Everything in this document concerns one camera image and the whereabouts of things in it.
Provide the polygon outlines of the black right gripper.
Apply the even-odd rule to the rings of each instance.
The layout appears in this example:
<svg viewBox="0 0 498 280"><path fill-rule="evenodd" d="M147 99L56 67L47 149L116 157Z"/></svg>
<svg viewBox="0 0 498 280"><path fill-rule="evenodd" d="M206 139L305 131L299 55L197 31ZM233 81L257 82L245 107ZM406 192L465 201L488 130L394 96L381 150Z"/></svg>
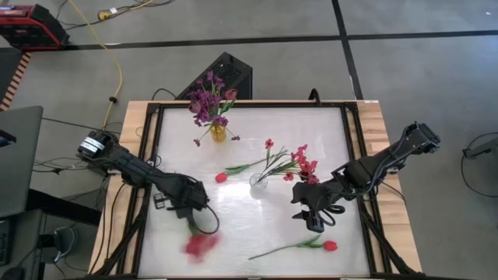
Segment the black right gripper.
<svg viewBox="0 0 498 280"><path fill-rule="evenodd" d="M343 207L337 205L338 196L331 191L330 184L298 183L298 190L293 189L291 204L300 203L308 210L292 216L292 219L302 219L308 230L323 233L326 226L335 226L332 215L341 215Z"/></svg>

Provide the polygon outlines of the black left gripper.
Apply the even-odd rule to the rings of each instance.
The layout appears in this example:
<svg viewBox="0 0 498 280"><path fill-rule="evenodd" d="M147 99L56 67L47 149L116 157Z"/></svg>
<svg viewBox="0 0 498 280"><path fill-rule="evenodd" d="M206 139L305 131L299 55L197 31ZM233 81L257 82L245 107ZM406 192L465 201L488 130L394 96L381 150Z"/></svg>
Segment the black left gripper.
<svg viewBox="0 0 498 280"><path fill-rule="evenodd" d="M160 183L160 191L172 202L187 208L202 210L207 207L209 202L204 184L186 176L166 178ZM188 224L191 233L200 233L192 209L178 210L177 217Z"/></svg>

